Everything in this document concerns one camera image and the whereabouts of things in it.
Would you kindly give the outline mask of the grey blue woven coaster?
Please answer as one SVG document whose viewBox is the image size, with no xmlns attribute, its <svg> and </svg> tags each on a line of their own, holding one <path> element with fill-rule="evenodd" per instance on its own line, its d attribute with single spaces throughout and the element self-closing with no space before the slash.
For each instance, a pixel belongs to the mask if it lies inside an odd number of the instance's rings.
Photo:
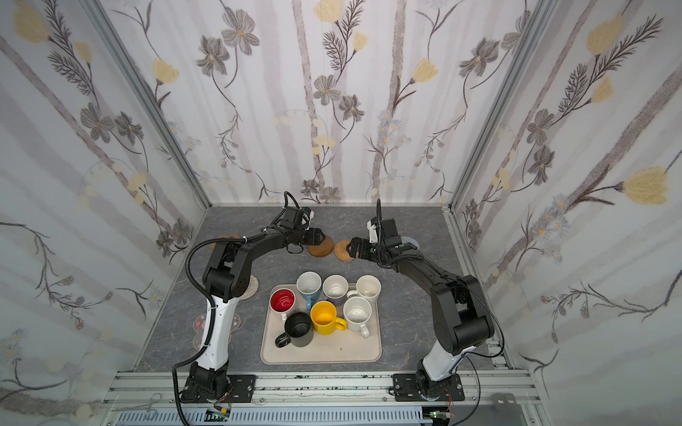
<svg viewBox="0 0 682 426">
<path fill-rule="evenodd" d="M 407 250 L 419 250 L 419 243 L 408 236 L 401 236 L 401 246 Z"/>
</svg>

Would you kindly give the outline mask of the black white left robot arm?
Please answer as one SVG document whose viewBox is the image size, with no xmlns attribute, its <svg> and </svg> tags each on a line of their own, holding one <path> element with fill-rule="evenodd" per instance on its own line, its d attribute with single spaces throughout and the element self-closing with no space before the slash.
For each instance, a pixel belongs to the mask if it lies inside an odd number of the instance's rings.
<svg viewBox="0 0 682 426">
<path fill-rule="evenodd" d="M 310 225 L 309 207 L 286 206 L 259 234 L 241 238 L 214 238 L 195 245 L 185 264 L 190 283 L 207 301 L 202 346 L 188 360 L 174 365 L 189 367 L 184 386 L 174 383 L 177 401 L 215 402 L 232 390 L 227 375 L 232 320 L 238 303 L 250 285 L 252 264 L 271 251 L 289 246 L 317 246 L 325 240 L 320 228 Z"/>
</svg>

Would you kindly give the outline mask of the brown round wooden coaster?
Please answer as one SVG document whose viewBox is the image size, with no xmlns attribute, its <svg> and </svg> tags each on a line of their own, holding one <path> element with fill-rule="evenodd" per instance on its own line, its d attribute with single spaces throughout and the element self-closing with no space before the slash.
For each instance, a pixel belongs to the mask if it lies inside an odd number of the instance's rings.
<svg viewBox="0 0 682 426">
<path fill-rule="evenodd" d="M 308 253 L 313 257 L 327 257 L 334 250 L 335 243 L 327 236 L 319 245 L 309 245 L 307 247 Z"/>
</svg>

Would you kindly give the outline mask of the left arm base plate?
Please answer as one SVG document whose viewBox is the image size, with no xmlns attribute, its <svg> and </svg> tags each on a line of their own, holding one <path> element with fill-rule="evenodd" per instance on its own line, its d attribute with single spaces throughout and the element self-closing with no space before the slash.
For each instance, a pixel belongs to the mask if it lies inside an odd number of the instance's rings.
<svg viewBox="0 0 682 426">
<path fill-rule="evenodd" d="M 190 377 L 180 391 L 179 400 L 182 403 L 251 403 L 256 379 L 255 375 L 221 374 L 209 383 Z"/>
</svg>

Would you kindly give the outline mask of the woven rattan round coaster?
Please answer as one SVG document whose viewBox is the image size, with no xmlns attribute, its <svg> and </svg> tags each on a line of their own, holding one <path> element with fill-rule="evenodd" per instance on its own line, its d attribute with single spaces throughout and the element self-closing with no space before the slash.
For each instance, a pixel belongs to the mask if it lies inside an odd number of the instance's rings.
<svg viewBox="0 0 682 426">
<path fill-rule="evenodd" d="M 335 244 L 334 254 L 342 262 L 350 262 L 354 260 L 354 257 L 348 252 L 348 245 L 350 243 L 350 240 L 342 240 Z"/>
</svg>

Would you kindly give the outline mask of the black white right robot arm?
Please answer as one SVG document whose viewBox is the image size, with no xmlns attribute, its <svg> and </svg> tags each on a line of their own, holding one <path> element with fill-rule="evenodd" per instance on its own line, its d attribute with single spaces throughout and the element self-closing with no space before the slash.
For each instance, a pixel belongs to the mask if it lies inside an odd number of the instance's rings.
<svg viewBox="0 0 682 426">
<path fill-rule="evenodd" d="M 404 275 L 428 294 L 436 343 L 418 365 L 416 385 L 427 399 L 444 394 L 465 356 L 495 335 L 493 315 L 479 281 L 428 260 L 417 245 L 398 234 L 392 219 L 372 218 L 369 238 L 355 237 L 343 250 L 352 258 Z"/>
</svg>

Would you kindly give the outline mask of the cork paw print coaster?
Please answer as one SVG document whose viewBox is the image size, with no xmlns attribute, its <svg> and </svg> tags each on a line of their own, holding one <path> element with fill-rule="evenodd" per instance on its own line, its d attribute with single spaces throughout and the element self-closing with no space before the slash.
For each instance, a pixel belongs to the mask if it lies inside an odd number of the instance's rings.
<svg viewBox="0 0 682 426">
<path fill-rule="evenodd" d="M 239 236 L 238 234 L 231 234 L 231 235 L 223 234 L 221 236 L 216 237 L 216 239 L 217 240 L 230 240 L 230 241 L 241 240 L 241 236 Z M 216 244 L 217 244 L 216 242 L 211 243 L 211 249 L 212 250 L 215 248 Z"/>
</svg>

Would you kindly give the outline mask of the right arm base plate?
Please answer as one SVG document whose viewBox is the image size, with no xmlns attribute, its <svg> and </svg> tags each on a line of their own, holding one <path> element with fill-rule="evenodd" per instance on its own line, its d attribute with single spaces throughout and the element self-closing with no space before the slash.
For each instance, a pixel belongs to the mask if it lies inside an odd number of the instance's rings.
<svg viewBox="0 0 682 426">
<path fill-rule="evenodd" d="M 453 375 L 438 382 L 429 379 L 426 373 L 394 374 L 390 388 L 397 402 L 460 402 L 465 400 L 464 387 L 459 375 Z"/>
</svg>

